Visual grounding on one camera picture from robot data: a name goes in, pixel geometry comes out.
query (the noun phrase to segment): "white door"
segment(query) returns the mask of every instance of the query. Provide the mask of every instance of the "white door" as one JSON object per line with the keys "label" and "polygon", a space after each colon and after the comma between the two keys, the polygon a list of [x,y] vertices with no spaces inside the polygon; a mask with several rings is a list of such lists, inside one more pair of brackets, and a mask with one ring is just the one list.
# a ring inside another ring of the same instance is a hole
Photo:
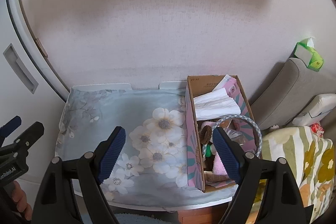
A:
{"label": "white door", "polygon": [[0,126],[16,115],[22,119],[22,125],[4,145],[13,143],[36,121],[44,126],[44,135],[29,149],[29,171],[19,180],[28,201],[33,203],[39,183],[54,156],[58,123],[65,102],[44,80],[22,47],[11,23],[6,0],[0,0],[0,77]]}

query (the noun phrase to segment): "light blue tablecloth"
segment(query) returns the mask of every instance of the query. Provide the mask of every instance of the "light blue tablecloth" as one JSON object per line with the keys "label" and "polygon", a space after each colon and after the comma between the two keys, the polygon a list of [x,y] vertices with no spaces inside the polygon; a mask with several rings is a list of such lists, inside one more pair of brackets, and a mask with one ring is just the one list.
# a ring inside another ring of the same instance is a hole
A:
{"label": "light blue tablecloth", "polygon": [[[187,186],[185,90],[71,90],[56,155],[62,160],[94,151],[116,126],[126,144],[110,179],[108,201],[145,207],[181,207],[232,197],[236,186],[202,193]],[[81,192],[78,181],[74,190]]]}

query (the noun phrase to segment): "human hand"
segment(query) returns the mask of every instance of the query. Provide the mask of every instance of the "human hand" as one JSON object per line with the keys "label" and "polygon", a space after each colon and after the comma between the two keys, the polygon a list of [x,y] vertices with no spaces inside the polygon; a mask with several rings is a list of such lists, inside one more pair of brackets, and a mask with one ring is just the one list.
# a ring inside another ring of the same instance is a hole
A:
{"label": "human hand", "polygon": [[20,184],[14,181],[15,188],[12,193],[12,200],[16,203],[16,208],[20,213],[25,214],[26,220],[32,219],[33,210],[27,203],[27,196],[24,190],[21,189]]}

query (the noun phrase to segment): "gray headboard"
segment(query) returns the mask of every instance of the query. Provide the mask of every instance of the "gray headboard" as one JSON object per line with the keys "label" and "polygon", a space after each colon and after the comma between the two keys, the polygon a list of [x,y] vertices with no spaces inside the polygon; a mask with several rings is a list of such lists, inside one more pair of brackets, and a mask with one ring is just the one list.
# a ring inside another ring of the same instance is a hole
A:
{"label": "gray headboard", "polygon": [[306,68],[297,58],[285,63],[275,80],[252,104],[255,122],[261,130],[283,126],[298,115],[315,95],[336,93],[336,78]]}

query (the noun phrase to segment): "pink fluffy cloth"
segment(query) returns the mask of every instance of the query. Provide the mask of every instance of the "pink fluffy cloth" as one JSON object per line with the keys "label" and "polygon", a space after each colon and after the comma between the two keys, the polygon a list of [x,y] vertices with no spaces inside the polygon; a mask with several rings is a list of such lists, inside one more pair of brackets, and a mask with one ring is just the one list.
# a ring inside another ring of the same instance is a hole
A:
{"label": "pink fluffy cloth", "polygon": [[216,152],[215,159],[213,161],[212,171],[215,175],[223,175],[223,176],[227,175],[227,172],[226,172],[225,167],[224,167],[224,165],[221,161],[221,158],[218,155],[218,152]]}
{"label": "pink fluffy cloth", "polygon": [[[215,122],[205,121],[201,125],[201,130],[203,129],[204,126],[213,126],[214,124],[215,124]],[[215,159],[213,161],[213,169],[212,169],[212,171],[213,171],[213,173],[215,175],[223,175],[223,176],[227,175],[227,172],[226,172],[226,170],[224,168],[224,165],[223,165],[223,163],[221,161],[221,158],[219,157],[219,155],[218,155],[217,152],[215,154]]]}

